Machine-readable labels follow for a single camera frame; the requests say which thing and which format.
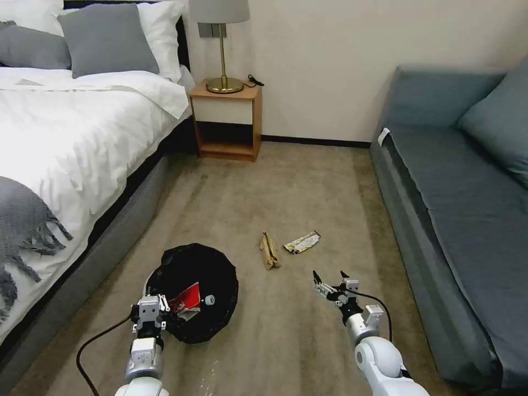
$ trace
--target lamp stand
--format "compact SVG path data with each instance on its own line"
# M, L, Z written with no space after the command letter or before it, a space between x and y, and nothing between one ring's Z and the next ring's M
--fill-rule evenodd
M205 87L209 92L215 94L233 94L241 91L244 88L244 83L239 79L226 76L226 61L224 59L224 35L222 28L224 24L218 24L218 31L220 32L220 57L222 59L222 76L220 78L213 78L207 80Z

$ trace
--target tag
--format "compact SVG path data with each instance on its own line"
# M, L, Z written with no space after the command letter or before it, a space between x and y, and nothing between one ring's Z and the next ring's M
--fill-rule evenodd
M383 128L383 130L381 131L381 133L379 134L378 136L378 144L381 146L383 144L383 141L385 140L385 138L387 137L387 135L391 133L391 130L388 129L388 128Z

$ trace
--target wall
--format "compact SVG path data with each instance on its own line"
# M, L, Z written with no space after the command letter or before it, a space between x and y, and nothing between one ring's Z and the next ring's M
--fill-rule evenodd
M228 75L254 74L267 135L369 141L400 63L511 67L528 53L526 0L250 0L228 25ZM220 74L218 39L186 19L192 73Z

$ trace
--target nightstand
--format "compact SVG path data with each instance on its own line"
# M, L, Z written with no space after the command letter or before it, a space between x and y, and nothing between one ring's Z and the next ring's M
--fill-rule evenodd
M262 134L262 89L211 93L202 81L191 92L200 157L257 160Z

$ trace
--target baseboard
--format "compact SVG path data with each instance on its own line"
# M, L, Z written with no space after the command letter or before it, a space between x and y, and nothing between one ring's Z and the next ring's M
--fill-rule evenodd
M370 147L370 142L360 142L354 140L312 139L310 137L262 135L262 140L281 143L313 144L318 146L356 147L359 149L367 149Z

